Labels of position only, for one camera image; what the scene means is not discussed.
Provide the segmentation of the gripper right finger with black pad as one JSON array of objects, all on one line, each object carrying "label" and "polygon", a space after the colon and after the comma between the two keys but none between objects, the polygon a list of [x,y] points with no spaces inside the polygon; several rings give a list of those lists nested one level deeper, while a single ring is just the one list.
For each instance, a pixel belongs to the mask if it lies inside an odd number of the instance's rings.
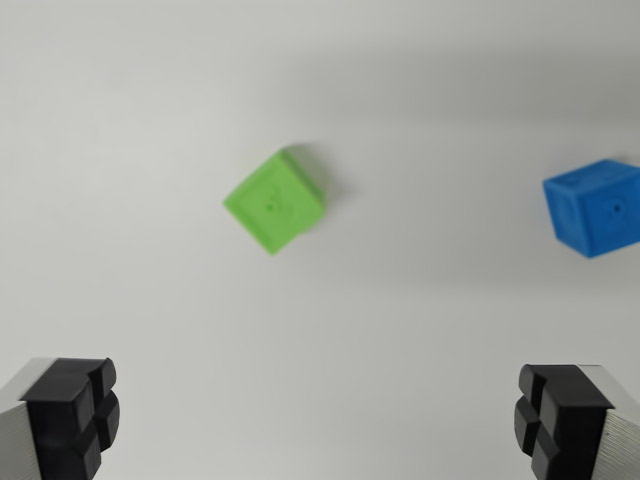
[{"label": "gripper right finger with black pad", "polygon": [[637,479],[639,402],[600,365],[521,368],[514,432],[538,479]]}]

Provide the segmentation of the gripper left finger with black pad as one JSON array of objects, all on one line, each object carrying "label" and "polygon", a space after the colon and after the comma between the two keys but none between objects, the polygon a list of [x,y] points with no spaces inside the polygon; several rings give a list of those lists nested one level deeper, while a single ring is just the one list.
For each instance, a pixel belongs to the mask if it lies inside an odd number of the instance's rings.
[{"label": "gripper left finger with black pad", "polygon": [[93,479],[120,421],[109,358],[33,358],[1,387],[3,479]]}]

